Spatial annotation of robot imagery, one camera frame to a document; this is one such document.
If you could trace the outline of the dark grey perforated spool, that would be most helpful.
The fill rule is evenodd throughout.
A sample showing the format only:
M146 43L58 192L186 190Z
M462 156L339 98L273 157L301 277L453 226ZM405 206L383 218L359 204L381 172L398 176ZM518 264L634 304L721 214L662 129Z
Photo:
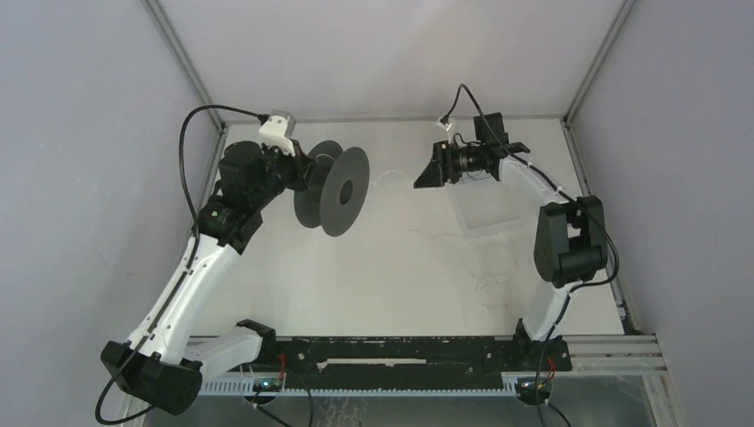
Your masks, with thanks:
M322 141L310 152L315 160L308 187L296 191L294 212L309 229L322 228L338 237L355 223L370 183L370 163L359 147L344 149L337 141Z

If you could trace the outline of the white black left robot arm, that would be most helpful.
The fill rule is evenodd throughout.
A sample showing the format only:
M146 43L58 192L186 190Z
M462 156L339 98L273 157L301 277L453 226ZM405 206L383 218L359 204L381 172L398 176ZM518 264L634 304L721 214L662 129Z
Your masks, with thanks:
M164 291L124 342L107 342L100 354L109 386L180 415L215 376L247 363L258 371L276 364L277 346L262 337L263 325L248 319L194 348L189 338L213 289L261 226L262 209L286 189L306 189L314 161L297 141L290 149L253 141L225 149L216 192L199 212Z

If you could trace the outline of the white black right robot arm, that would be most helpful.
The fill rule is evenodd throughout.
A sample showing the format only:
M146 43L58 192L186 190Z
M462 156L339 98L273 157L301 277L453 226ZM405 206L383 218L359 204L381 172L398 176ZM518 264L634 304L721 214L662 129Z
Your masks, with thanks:
M518 321L514 358L526 370L549 358L547 342L560 334L572 294L596 286L594 277L613 251L606 233L604 208L598 197L577 197L543 171L531 150L513 142L500 113L474 118L476 139L463 142L454 121L444 115L437 125L446 133L432 146L428 164L414 181L415 189L442 188L465 174L483 172L510 185L538 208L533 262L541 278L527 312Z

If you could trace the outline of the clear plastic two-compartment tray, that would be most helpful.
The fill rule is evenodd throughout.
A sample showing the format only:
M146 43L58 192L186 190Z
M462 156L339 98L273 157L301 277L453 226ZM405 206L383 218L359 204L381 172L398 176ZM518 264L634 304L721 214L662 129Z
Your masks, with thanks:
M509 185L481 173L465 174L445 187L465 238L481 238L523 227L526 202Z

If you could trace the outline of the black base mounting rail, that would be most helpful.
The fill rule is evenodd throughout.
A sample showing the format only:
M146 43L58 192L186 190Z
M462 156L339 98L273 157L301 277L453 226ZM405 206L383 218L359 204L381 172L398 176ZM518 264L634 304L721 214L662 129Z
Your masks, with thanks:
M526 344L516 335L278 336L257 326L261 352L241 369L305 386L490 385L496 375L538 376L573 370L567 342Z

